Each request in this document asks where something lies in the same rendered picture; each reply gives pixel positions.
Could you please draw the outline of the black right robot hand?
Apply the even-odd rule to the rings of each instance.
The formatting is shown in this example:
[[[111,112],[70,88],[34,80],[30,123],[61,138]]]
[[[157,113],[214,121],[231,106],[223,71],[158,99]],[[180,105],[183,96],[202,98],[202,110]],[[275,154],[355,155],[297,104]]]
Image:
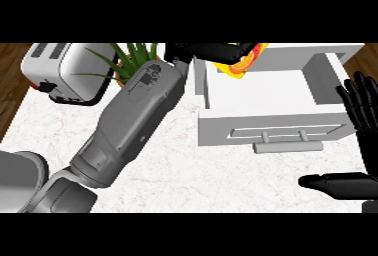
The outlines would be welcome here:
[[[366,173],[306,175],[298,185],[318,190],[337,200],[378,199],[378,83],[356,71],[337,87],[355,126]]]

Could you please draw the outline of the white cabinet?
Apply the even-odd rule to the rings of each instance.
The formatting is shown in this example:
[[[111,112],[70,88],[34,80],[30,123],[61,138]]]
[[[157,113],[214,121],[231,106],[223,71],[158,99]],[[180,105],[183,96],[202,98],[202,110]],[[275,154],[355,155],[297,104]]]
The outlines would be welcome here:
[[[335,87],[349,79],[343,64],[363,46],[363,43],[272,43],[250,72],[301,71],[316,104],[341,104]]]

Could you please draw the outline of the white drawer front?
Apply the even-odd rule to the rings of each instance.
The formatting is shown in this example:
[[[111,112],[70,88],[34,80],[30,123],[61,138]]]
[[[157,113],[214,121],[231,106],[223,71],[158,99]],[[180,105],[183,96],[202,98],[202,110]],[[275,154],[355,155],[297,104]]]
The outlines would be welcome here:
[[[244,145],[300,142],[300,131],[310,141],[335,141],[355,133],[346,113],[204,118],[198,120],[198,145]]]

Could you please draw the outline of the yellow and orange cup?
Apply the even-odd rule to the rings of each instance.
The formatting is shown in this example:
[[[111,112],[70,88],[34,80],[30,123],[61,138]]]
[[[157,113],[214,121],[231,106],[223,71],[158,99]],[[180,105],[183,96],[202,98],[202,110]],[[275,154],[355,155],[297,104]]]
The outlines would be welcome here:
[[[247,56],[241,57],[241,60],[236,64],[228,65],[222,63],[213,63],[216,68],[232,78],[241,79],[251,68],[256,60],[259,59],[265,49],[267,48],[269,44],[267,43],[259,43],[251,52],[248,53]]]

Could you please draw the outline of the green leafy plant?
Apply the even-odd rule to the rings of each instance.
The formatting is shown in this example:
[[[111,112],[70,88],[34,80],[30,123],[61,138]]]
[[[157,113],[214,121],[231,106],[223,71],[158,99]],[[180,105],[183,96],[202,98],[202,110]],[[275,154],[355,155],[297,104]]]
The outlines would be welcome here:
[[[127,50],[120,48],[117,43],[111,43],[111,47],[115,50],[115,61],[105,57],[101,53],[87,49],[87,51],[101,58],[101,60],[108,64],[115,75],[102,75],[95,73],[86,73],[86,76],[98,76],[112,80],[132,79],[142,65],[151,60],[160,60],[158,56],[158,44],[152,43],[151,47],[146,47],[145,43],[129,43]]]

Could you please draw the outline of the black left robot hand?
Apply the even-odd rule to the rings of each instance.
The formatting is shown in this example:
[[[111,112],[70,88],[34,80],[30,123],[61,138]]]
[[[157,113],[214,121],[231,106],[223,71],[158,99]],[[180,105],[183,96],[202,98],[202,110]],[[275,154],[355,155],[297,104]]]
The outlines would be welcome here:
[[[194,58],[233,65],[248,55],[257,43],[167,43],[164,60],[191,63]]]

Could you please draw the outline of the white open drawer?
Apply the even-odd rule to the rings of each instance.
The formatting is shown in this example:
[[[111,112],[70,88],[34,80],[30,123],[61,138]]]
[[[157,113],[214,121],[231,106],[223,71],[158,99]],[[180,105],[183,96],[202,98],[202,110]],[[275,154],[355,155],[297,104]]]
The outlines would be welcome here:
[[[250,72],[242,79],[233,79],[204,60],[197,60],[194,67],[195,93],[204,97],[198,120],[346,113],[343,102],[316,104],[301,71]]]

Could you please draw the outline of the white toaster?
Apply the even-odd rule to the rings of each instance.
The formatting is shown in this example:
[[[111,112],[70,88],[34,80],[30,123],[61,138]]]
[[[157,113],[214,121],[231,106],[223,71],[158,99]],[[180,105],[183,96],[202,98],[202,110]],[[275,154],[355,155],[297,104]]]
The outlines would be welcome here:
[[[59,104],[93,106],[102,99],[114,70],[92,51],[118,61],[108,43],[34,43],[25,54],[22,74]]]

